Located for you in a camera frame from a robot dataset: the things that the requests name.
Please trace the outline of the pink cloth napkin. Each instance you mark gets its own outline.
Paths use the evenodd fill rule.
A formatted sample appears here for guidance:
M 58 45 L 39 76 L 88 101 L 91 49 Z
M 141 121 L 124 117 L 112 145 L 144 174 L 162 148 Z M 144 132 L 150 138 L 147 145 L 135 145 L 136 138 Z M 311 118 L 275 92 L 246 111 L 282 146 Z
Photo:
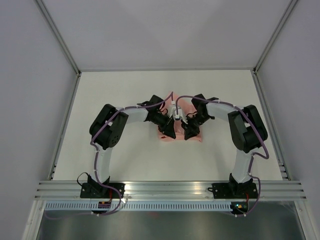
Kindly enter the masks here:
M 176 101 L 178 97 L 179 97 L 179 95 L 173 92 L 172 96 L 170 96 L 169 99 L 165 101 L 164 107 L 160 108 L 161 111 L 163 112 L 163 109 L 168 110 L 169 106 L 172 103 L 172 99 L 174 101 Z M 181 99 L 178 101 L 178 105 L 182 108 L 183 112 L 186 115 L 188 115 L 189 117 L 195 115 L 196 109 L 190 102 L 187 102 L 186 100 Z M 182 123 L 180 121 L 174 122 L 174 132 L 175 132 L 175 136 L 176 136 L 175 139 L 164 135 L 159 130 L 157 130 L 157 135 L 158 135 L 158 138 L 164 142 L 184 141 L 185 140 L 185 130 L 182 128 Z M 200 132 L 197 136 L 189 138 L 188 141 L 197 141 L 197 142 L 201 143 L 202 142 L 202 133 Z

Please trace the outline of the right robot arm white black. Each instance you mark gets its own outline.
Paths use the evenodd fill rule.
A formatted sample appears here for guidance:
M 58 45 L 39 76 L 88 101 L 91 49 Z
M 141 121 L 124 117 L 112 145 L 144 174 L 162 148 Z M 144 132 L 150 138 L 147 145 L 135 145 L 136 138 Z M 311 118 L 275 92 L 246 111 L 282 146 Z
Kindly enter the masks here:
M 181 121 L 184 139 L 199 135 L 200 126 L 210 119 L 219 118 L 228 122 L 231 139 L 236 147 L 235 164 L 228 183 L 212 186 L 213 191 L 218 192 L 222 188 L 234 198 L 243 197 L 245 193 L 256 194 L 257 187 L 253 183 L 255 177 L 252 175 L 254 158 L 269 158 L 265 145 L 268 133 L 256 106 L 251 104 L 238 107 L 215 97 L 206 99 L 202 94 L 190 98 L 196 112 Z

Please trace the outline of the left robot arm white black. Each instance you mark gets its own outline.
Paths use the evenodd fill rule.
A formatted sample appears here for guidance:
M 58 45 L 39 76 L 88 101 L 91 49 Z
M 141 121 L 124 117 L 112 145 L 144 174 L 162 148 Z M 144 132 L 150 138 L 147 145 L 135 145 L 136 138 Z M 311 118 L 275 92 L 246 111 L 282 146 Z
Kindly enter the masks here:
M 153 95 L 148 101 L 123 108 L 116 108 L 111 104 L 103 106 L 89 128 L 90 144 L 95 147 L 95 157 L 94 176 L 87 178 L 87 185 L 98 198 L 104 198 L 109 193 L 112 149 L 119 142 L 127 124 L 151 122 L 157 125 L 160 133 L 172 139 L 176 138 L 174 118 L 161 112 L 169 99 L 173 99 L 172 94 L 166 99 Z

